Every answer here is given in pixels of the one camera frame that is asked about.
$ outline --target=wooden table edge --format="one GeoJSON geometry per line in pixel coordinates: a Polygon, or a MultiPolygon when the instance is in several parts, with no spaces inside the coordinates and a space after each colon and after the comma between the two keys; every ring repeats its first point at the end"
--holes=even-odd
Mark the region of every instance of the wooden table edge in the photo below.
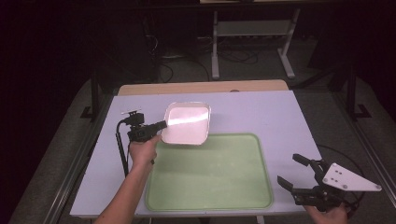
{"type": "Polygon", "coordinates": [[[284,80],[244,80],[244,81],[213,81],[213,82],[184,82],[161,84],[137,84],[120,87],[118,96],[122,95],[151,95],[173,93],[201,93],[227,91],[288,91],[284,80]]]}

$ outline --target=metal frame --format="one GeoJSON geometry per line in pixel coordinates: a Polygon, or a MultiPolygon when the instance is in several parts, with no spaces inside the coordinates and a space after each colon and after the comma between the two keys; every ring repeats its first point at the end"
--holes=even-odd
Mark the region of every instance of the metal frame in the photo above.
{"type": "MultiPolygon", "coordinates": [[[[97,85],[97,83],[95,80],[92,80],[92,100],[98,101],[97,86],[95,85],[97,85]]],[[[110,108],[112,99],[112,95],[105,95],[104,99],[102,100],[102,108],[100,110],[97,110],[98,102],[92,102],[92,106],[95,107],[95,113],[98,113],[94,118],[92,118],[92,126],[87,131],[84,141],[79,146],[77,154],[72,160],[72,163],[69,166],[70,168],[67,171],[61,186],[58,188],[55,199],[53,200],[53,203],[43,223],[56,223],[61,216],[67,199],[73,190],[74,184],[76,181],[78,181],[78,174],[80,173],[81,169],[84,168],[84,164],[86,164],[86,161],[89,159],[88,156],[91,152],[92,146],[96,144],[97,136],[99,135],[105,122],[107,111],[110,108]]]]}
{"type": "Polygon", "coordinates": [[[261,22],[262,27],[260,27],[260,31],[246,31],[243,32],[244,27],[238,27],[239,22],[241,21],[218,21],[218,12],[214,12],[213,19],[213,51],[212,51],[212,78],[219,79],[219,58],[218,58],[218,36],[233,36],[233,35],[284,35],[286,37],[285,43],[282,48],[277,50],[279,54],[280,61],[283,64],[283,68],[285,69],[286,75],[288,78],[295,78],[294,72],[291,68],[287,53],[289,50],[290,42],[294,34],[294,29],[297,24],[298,17],[300,15],[300,9],[294,9],[293,17],[289,21],[248,21],[248,22],[261,22]],[[283,30],[282,27],[278,29],[274,29],[274,26],[282,26],[282,24],[288,24],[288,28],[283,30]]]}
{"type": "Polygon", "coordinates": [[[370,143],[364,131],[361,129],[359,123],[355,119],[350,117],[348,111],[344,109],[345,106],[342,96],[338,93],[335,93],[333,97],[335,102],[340,107],[340,110],[345,117],[346,122],[349,124],[349,126],[352,128],[353,132],[356,134],[357,138],[361,142],[361,145],[366,152],[369,162],[374,169],[375,175],[378,177],[378,180],[381,183],[382,189],[388,194],[390,201],[396,208],[396,183],[393,181],[387,168],[385,168],[384,164],[379,159],[375,148],[370,143]]]}

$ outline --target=white table surface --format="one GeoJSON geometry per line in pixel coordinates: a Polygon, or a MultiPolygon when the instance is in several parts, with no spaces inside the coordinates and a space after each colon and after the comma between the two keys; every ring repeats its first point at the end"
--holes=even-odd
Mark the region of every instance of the white table surface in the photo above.
{"type": "MultiPolygon", "coordinates": [[[[109,108],[92,158],[81,182],[70,215],[98,217],[116,194],[124,173],[116,140],[117,123],[126,118],[121,112],[140,109],[147,124],[163,120],[166,108],[173,102],[204,102],[211,106],[209,133],[254,133],[262,146],[274,202],[267,209],[230,211],[153,212],[143,194],[137,217],[214,217],[266,216],[302,212],[289,192],[276,182],[278,175],[295,188],[313,188],[314,172],[292,159],[299,153],[319,160],[320,154],[292,91],[245,91],[184,94],[116,96],[109,108]]],[[[121,125],[122,142],[128,145],[129,127],[121,125]]]]}

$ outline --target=plastic tray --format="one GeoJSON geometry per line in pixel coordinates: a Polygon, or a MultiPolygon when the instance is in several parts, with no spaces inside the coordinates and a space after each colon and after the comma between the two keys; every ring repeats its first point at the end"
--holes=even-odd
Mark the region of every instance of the plastic tray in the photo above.
{"type": "Polygon", "coordinates": [[[201,102],[172,103],[165,112],[162,131],[168,144],[201,145],[209,131],[210,106],[201,102]]]}
{"type": "Polygon", "coordinates": [[[157,153],[146,194],[151,211],[264,209],[273,201],[254,134],[210,134],[200,146],[160,143],[157,153]]]}

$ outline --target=white lid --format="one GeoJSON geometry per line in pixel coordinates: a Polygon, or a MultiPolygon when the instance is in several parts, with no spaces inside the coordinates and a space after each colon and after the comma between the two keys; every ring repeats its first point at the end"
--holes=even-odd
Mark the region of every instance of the white lid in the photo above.
{"type": "Polygon", "coordinates": [[[209,132],[210,106],[201,102],[172,103],[165,112],[167,128],[163,141],[168,144],[201,145],[209,132]]]}

